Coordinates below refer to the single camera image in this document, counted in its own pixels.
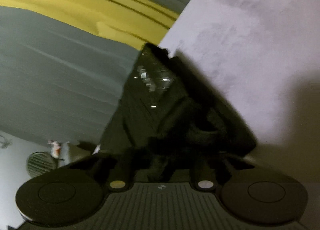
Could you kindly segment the black pants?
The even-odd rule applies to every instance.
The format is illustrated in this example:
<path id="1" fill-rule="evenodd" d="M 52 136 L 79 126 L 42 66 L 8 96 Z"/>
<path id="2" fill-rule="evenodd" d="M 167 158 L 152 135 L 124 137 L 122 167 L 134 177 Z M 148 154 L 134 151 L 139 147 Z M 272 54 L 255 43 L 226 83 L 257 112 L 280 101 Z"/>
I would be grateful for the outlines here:
<path id="1" fill-rule="evenodd" d="M 100 138 L 101 150 L 85 165 L 105 173 L 144 170 L 157 179 L 223 155 L 242 158 L 256 145 L 242 119 L 178 57 L 147 43 Z"/>

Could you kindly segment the white round fan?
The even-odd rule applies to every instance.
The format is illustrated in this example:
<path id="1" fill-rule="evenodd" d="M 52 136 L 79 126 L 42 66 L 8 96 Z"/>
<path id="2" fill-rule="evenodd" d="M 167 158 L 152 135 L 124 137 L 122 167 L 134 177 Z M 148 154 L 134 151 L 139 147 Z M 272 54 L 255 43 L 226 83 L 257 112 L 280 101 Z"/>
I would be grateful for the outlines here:
<path id="1" fill-rule="evenodd" d="M 48 152 L 35 152 L 26 160 L 26 170 L 31 178 L 57 169 L 57 161 Z"/>

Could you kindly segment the white plush toy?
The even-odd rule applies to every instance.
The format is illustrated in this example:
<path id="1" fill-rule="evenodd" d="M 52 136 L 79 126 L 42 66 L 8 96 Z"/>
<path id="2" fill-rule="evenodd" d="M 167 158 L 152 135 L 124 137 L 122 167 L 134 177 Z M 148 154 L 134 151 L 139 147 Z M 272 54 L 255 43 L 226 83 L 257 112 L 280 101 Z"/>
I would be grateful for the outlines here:
<path id="1" fill-rule="evenodd" d="M 65 159 L 61 157 L 61 149 L 63 147 L 63 143 L 55 141 L 55 140 L 48 140 L 48 145 L 51 146 L 50 155 L 56 159 L 57 161 L 64 161 Z"/>

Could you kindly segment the grey-green curtain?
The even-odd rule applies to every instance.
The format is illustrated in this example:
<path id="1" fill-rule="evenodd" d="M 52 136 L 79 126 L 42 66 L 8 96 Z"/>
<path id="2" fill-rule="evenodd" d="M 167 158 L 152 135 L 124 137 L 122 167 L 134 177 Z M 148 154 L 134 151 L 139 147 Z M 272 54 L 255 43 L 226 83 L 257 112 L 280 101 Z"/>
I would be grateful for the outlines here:
<path id="1" fill-rule="evenodd" d="M 190 0 L 150 0 L 178 15 Z M 1 131 L 97 143 L 140 50 L 1 6 Z"/>

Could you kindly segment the yellow curtain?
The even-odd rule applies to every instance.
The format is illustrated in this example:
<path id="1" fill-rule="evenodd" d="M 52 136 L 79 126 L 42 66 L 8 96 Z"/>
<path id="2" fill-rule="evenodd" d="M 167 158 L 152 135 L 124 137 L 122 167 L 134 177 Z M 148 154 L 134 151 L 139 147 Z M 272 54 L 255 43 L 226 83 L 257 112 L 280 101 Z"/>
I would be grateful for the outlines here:
<path id="1" fill-rule="evenodd" d="M 1 6 L 30 10 L 138 50 L 147 42 L 159 44 L 178 18 L 150 0 L 1 0 Z"/>

